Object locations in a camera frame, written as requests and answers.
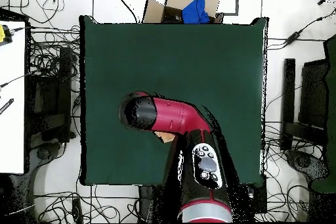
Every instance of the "tangled wires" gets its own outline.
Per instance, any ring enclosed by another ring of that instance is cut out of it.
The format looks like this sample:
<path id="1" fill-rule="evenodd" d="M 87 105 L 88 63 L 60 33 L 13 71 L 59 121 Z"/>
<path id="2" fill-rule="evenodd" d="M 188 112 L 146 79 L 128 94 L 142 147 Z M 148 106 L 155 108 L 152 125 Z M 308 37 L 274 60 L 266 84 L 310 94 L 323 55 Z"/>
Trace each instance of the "tangled wires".
<path id="1" fill-rule="evenodd" d="M 0 6 L 0 8 L 7 8 L 10 10 L 11 8 L 13 9 L 19 9 L 19 11 L 21 12 L 21 14 L 29 17 L 30 19 L 32 19 L 33 21 L 37 22 L 37 23 L 40 23 L 40 24 L 45 24 L 45 23 L 49 23 L 50 24 L 50 21 L 55 17 L 56 13 L 58 11 L 63 11 L 64 10 L 64 7 L 65 7 L 65 3 L 64 3 L 64 0 L 62 0 L 61 4 L 60 4 L 60 0 L 52 0 L 52 3 L 53 4 L 56 4 L 56 7 L 54 9 L 47 9 L 45 8 L 45 5 L 50 1 L 50 0 L 45 0 L 45 2 L 43 4 L 41 4 L 38 0 L 35 0 L 35 2 L 39 5 L 39 7 L 41 8 L 41 10 L 44 12 L 45 16 L 47 17 L 47 19 L 45 21 L 40 21 L 40 20 L 37 20 L 36 18 L 33 18 L 33 17 L 30 17 L 28 16 L 26 13 L 24 13 L 24 9 L 26 7 L 28 7 L 30 5 L 30 0 L 20 0 L 20 5 L 17 5 L 17 6 L 13 6 L 10 4 L 10 1 L 9 0 L 9 4 L 8 5 L 4 5 L 4 6 Z M 53 14 L 51 15 L 51 17 L 48 17 L 47 13 L 45 11 L 53 11 Z"/>
<path id="2" fill-rule="evenodd" d="M 36 41 L 35 36 L 44 35 L 44 41 Z M 38 72 L 40 76 L 58 78 L 60 81 L 65 81 L 64 76 L 60 74 L 60 50 L 61 48 L 70 48 L 72 56 L 70 58 L 72 72 L 68 77 L 78 79 L 77 60 L 79 58 L 79 27 L 73 26 L 69 31 L 34 31 L 31 32 L 31 57 L 30 68 L 31 72 Z"/>
<path id="3" fill-rule="evenodd" d="M 263 169 L 266 173 L 266 177 L 268 180 L 274 180 L 277 184 L 278 192 L 271 194 L 268 190 L 267 202 L 269 204 L 279 204 L 278 206 L 272 206 L 268 209 L 266 213 L 259 214 L 255 216 L 255 220 L 257 222 L 279 222 L 279 221 L 301 221 L 302 218 L 306 217 L 308 213 L 308 202 L 303 200 L 295 201 L 292 196 L 290 196 L 290 192 L 295 188 L 303 188 L 304 190 L 309 191 L 303 185 L 293 185 L 288 188 L 287 192 L 284 192 L 282 184 L 277 180 L 277 177 L 280 174 L 280 168 L 284 168 L 288 166 L 287 160 L 285 159 L 284 152 L 279 152 L 280 147 L 280 139 L 270 137 L 270 134 L 273 136 L 279 135 L 280 130 L 272 127 L 270 125 L 266 125 L 266 134 L 265 142 L 266 142 L 266 150 L 263 158 Z M 319 148 L 317 145 L 313 145 L 308 143 L 308 141 L 304 141 L 302 139 L 293 139 L 296 143 L 292 147 L 293 150 L 305 150 L 308 148 L 313 149 L 313 153 L 315 148 Z M 271 173 L 270 168 L 268 167 L 268 163 L 272 162 L 273 167 L 276 168 L 276 173 Z"/>
<path id="4" fill-rule="evenodd" d="M 134 204 L 128 204 L 127 209 L 129 213 L 121 218 L 120 212 L 116 207 L 113 206 L 102 206 L 98 200 L 98 197 L 95 196 L 98 206 L 90 203 L 88 201 L 89 197 L 82 197 L 77 192 L 61 192 L 58 194 L 45 194 L 45 195 L 35 195 L 34 198 L 56 198 L 51 204 L 49 204 L 46 209 L 41 212 L 37 217 L 38 223 L 58 223 L 58 224 L 74 224 L 77 221 L 85 220 L 86 222 L 84 224 L 90 224 L 92 223 L 92 220 L 97 217 L 102 217 L 105 222 L 112 223 L 112 219 L 117 219 L 117 222 L 115 223 L 122 223 L 124 222 L 130 215 L 133 215 L 140 220 L 144 220 L 141 218 L 137 211 L 137 204 L 140 199 L 138 198 L 127 198 L 127 197 L 115 197 L 117 199 L 135 199 Z M 74 198 L 79 198 L 82 203 L 90 206 L 90 211 L 83 213 L 83 215 L 78 216 L 78 212 L 75 211 L 73 208 L 70 208 L 69 203 L 71 203 L 70 200 L 73 200 Z M 106 215 L 109 210 L 114 211 L 115 215 L 109 216 Z M 48 213 L 51 213 L 55 218 L 46 220 L 46 215 Z"/>

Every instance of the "cardboard box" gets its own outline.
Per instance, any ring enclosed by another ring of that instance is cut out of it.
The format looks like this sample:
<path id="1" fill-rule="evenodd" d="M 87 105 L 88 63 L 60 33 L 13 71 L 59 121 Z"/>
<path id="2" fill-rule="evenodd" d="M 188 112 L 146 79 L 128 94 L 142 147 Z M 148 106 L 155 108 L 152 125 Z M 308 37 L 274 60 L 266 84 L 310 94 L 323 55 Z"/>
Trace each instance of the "cardboard box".
<path id="1" fill-rule="evenodd" d="M 182 17 L 182 10 L 193 0 L 166 0 L 165 5 L 155 0 L 147 0 L 142 23 L 162 23 L 165 16 Z M 205 11 L 210 23 L 215 21 L 219 0 L 205 0 Z"/>

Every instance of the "green mat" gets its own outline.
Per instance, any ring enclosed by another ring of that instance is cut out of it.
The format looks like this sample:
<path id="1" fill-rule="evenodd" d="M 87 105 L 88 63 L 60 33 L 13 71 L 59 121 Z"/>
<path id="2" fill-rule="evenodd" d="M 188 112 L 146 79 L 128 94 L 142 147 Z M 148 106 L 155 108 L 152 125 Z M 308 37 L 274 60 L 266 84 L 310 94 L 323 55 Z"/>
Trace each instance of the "green mat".
<path id="1" fill-rule="evenodd" d="M 162 183 L 170 144 L 149 131 L 125 129 L 117 115 L 126 94 L 145 90 L 201 112 L 206 106 L 220 123 L 240 181 L 261 185 L 266 19 L 252 26 L 79 20 L 86 98 L 81 183 Z"/>

